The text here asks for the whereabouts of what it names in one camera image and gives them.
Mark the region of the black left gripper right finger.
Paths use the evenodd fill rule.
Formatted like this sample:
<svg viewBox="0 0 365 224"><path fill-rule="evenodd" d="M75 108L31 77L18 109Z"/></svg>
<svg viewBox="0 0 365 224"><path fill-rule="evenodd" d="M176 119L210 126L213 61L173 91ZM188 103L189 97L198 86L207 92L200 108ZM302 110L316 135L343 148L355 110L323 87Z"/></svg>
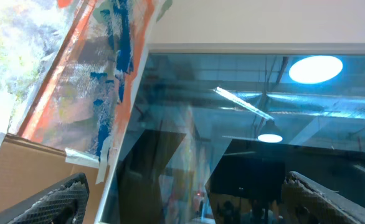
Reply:
<svg viewBox="0 0 365 224"><path fill-rule="evenodd" d="M365 208L291 171L282 185L287 223L365 224Z"/></svg>

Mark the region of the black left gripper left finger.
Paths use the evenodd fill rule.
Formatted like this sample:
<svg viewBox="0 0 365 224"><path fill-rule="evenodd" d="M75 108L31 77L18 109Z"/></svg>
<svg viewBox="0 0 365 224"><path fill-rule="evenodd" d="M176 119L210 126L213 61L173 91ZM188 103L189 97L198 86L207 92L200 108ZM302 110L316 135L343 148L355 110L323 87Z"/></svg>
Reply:
<svg viewBox="0 0 365 224"><path fill-rule="evenodd" d="M79 172L0 212L0 224L82 224L89 195Z"/></svg>

